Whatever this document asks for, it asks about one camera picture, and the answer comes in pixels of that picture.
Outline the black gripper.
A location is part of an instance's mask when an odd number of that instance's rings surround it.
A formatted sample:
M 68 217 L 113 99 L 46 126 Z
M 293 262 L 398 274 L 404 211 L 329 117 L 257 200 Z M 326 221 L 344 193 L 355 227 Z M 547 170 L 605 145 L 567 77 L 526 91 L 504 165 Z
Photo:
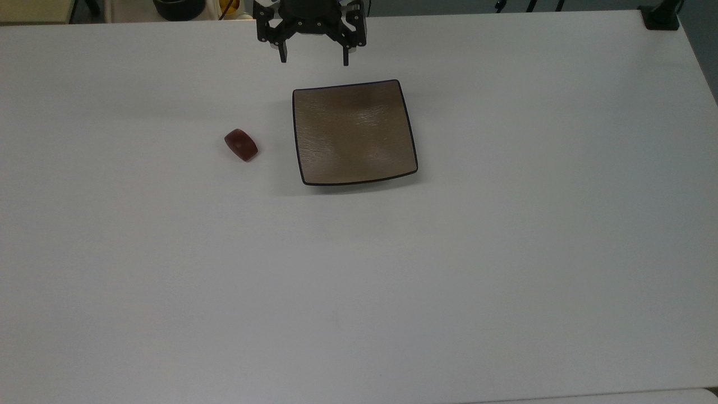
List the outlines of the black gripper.
M 287 62 L 287 40 L 295 33 L 328 34 L 343 51 L 343 66 L 349 56 L 367 44 L 368 1 L 280 1 L 253 2 L 257 38 L 279 51 Z

